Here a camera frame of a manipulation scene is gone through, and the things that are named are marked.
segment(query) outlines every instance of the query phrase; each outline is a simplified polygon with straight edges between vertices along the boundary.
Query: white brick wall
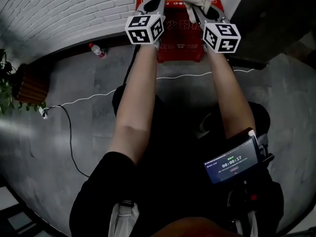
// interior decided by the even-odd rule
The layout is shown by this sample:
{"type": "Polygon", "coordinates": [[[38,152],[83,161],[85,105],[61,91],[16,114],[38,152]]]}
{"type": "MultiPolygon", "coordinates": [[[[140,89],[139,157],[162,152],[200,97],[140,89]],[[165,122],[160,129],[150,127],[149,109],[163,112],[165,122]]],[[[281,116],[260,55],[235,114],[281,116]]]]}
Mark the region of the white brick wall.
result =
{"type": "MultiPolygon", "coordinates": [[[[222,0],[231,17],[240,0],[222,0]]],[[[136,0],[0,0],[0,48],[18,66],[63,47],[124,31],[136,0]]]]}

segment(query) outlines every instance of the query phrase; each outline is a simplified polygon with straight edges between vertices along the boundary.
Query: person's right arm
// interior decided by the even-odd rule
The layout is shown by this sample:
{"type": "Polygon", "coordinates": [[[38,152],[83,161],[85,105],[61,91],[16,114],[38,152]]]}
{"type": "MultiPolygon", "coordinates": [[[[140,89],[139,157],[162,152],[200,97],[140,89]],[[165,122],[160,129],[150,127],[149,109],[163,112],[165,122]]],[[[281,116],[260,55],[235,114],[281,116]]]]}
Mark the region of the person's right arm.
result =
{"type": "Polygon", "coordinates": [[[226,138],[251,127],[255,130],[255,121],[248,101],[225,56],[208,48],[214,86],[224,124],[226,138]]]}

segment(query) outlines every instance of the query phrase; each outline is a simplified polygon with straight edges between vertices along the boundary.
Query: skin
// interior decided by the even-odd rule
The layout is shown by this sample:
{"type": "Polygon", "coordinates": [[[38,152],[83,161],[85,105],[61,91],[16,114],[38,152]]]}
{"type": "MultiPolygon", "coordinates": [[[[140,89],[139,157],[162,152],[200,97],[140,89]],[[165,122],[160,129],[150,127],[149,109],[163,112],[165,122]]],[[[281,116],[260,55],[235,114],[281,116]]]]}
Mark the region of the skin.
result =
{"type": "MultiPolygon", "coordinates": [[[[223,54],[208,50],[226,138],[255,129],[251,108],[223,54]]],[[[121,99],[109,152],[119,152],[137,164],[149,142],[155,104],[157,50],[141,46],[121,99]]],[[[177,220],[152,237],[237,237],[214,222],[199,217],[177,220]]]]}

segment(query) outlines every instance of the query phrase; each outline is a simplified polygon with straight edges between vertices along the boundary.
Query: black cable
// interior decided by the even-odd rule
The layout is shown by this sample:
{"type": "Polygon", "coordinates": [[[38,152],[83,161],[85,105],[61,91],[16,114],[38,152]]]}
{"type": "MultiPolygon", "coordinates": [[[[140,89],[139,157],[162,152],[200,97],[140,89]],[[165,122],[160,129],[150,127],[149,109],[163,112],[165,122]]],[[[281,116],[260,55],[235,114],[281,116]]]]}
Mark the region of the black cable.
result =
{"type": "MultiPolygon", "coordinates": [[[[61,106],[61,105],[58,105],[58,106],[56,106],[56,107],[61,107],[61,108],[63,108],[63,110],[64,110],[64,111],[65,111],[65,113],[67,114],[67,117],[68,117],[68,120],[69,120],[69,128],[70,128],[70,151],[71,151],[71,158],[73,159],[73,162],[74,162],[74,164],[75,164],[75,166],[76,166],[76,169],[77,169],[77,170],[78,170],[78,171],[79,171],[82,175],[84,175],[84,176],[86,176],[86,177],[90,177],[90,176],[88,176],[88,175],[86,175],[86,174],[82,173],[82,172],[78,169],[78,166],[77,166],[77,164],[76,164],[76,162],[75,162],[74,155],[73,155],[73,146],[72,146],[72,129],[71,129],[71,121],[70,121],[70,117],[69,117],[68,111],[66,110],[66,108],[65,108],[65,107],[63,107],[63,106],[61,106]]],[[[46,109],[46,114],[47,114],[48,110],[53,109],[53,108],[56,108],[56,107],[49,107],[48,109],[46,109]]]]}
{"type": "Polygon", "coordinates": [[[133,67],[133,64],[134,64],[134,61],[135,61],[137,52],[138,52],[138,50],[139,50],[139,47],[140,47],[140,45],[136,45],[136,46],[135,46],[134,53],[133,53],[133,58],[132,58],[132,60],[131,60],[131,62],[130,62],[130,64],[129,64],[129,67],[128,67],[128,69],[127,69],[127,72],[126,72],[126,76],[125,76],[125,78],[124,78],[123,85],[125,85],[126,82],[127,82],[127,78],[128,78],[129,72],[130,72],[130,70],[131,70],[132,67],[133,67]]]}

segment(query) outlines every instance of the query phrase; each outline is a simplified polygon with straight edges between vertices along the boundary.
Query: forearm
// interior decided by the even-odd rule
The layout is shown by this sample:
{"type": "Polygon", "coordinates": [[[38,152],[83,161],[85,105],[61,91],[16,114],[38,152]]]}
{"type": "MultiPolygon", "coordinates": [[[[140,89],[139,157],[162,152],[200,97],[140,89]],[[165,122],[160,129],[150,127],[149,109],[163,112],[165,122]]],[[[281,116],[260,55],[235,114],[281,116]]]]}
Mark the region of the forearm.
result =
{"type": "Polygon", "coordinates": [[[157,75],[155,47],[141,46],[119,104],[109,151],[127,155],[137,163],[145,151],[151,131],[157,75]]]}
{"type": "Polygon", "coordinates": [[[233,137],[248,127],[255,129],[255,121],[249,103],[225,56],[209,50],[208,57],[226,138],[233,137]]]}

